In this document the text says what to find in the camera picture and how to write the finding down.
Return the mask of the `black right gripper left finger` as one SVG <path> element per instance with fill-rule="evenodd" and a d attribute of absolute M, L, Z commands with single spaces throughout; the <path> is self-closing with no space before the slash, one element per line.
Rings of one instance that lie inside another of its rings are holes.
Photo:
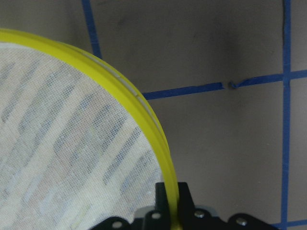
<path fill-rule="evenodd" d="M 92 227 L 93 230 L 169 230 L 171 219 L 164 183 L 155 184 L 155 205 L 139 208 L 133 222 L 119 216 L 109 217 Z"/>

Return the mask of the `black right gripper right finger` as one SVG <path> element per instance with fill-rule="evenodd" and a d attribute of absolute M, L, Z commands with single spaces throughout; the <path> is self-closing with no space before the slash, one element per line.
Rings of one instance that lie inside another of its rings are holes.
<path fill-rule="evenodd" d="M 184 230 L 275 230 L 277 229 L 260 219 L 245 213 L 237 213 L 228 221 L 220 219 L 207 207 L 196 206 L 186 182 L 178 183 L 178 214 Z"/>

